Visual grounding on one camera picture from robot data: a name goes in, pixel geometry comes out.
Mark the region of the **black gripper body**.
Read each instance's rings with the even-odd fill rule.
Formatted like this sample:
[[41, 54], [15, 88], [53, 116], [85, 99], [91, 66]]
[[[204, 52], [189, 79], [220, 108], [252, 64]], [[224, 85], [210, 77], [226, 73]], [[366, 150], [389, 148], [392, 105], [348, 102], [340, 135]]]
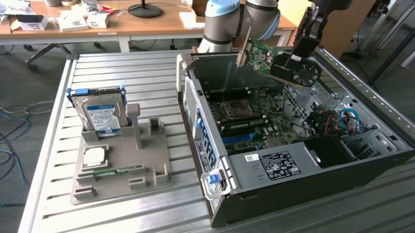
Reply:
[[332, 12], [334, 10], [345, 10], [352, 0], [310, 0], [318, 8], [320, 12]]

